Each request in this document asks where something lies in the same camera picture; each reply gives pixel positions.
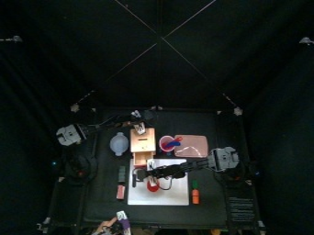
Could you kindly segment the person's hand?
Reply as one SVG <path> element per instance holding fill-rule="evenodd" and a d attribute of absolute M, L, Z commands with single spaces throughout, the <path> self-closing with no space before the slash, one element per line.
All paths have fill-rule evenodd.
<path fill-rule="evenodd" d="M 113 218 L 111 220 L 103 221 L 97 229 L 94 235 L 115 235 L 117 230 L 113 228 L 114 223 L 117 222 L 118 218 Z"/>

